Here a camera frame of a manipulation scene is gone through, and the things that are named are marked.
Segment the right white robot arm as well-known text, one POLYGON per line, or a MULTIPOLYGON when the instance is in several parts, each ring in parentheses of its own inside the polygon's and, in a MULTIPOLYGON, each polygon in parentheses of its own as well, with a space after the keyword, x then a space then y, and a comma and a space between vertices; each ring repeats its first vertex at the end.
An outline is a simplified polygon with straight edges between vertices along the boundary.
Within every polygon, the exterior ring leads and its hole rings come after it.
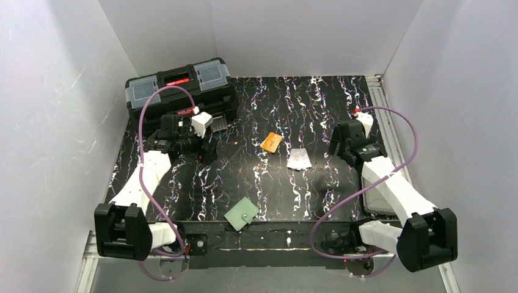
POLYGON ((416 272, 458 258, 457 217, 449 208, 438 208, 420 195, 395 170, 383 146, 371 143, 367 127, 358 119, 334 127, 329 151, 374 184, 391 206, 401 228, 375 219, 351 223, 347 236, 337 244, 375 246, 397 255, 402 265, 416 272))

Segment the mint green card holder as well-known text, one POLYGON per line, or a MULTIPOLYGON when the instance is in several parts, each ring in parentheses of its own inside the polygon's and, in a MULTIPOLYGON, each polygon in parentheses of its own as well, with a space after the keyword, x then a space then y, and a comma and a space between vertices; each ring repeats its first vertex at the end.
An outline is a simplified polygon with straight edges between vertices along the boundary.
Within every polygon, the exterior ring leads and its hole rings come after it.
POLYGON ((250 225, 258 213, 259 208, 247 197, 244 197, 226 212, 224 217, 235 231, 240 231, 246 225, 250 225))

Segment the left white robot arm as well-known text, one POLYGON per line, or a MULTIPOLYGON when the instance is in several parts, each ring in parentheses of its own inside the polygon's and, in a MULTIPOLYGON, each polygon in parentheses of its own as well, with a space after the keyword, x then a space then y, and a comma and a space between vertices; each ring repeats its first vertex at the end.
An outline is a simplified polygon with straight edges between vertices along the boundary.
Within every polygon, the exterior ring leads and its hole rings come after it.
POLYGON ((152 250, 184 242, 168 216, 150 223, 149 204, 157 206, 153 193, 172 161, 192 155, 203 164, 216 160, 217 140, 211 135, 213 116, 201 112, 191 117, 163 115, 161 126, 140 146, 140 162, 121 191, 94 211, 97 252, 100 256, 143 261, 152 250))

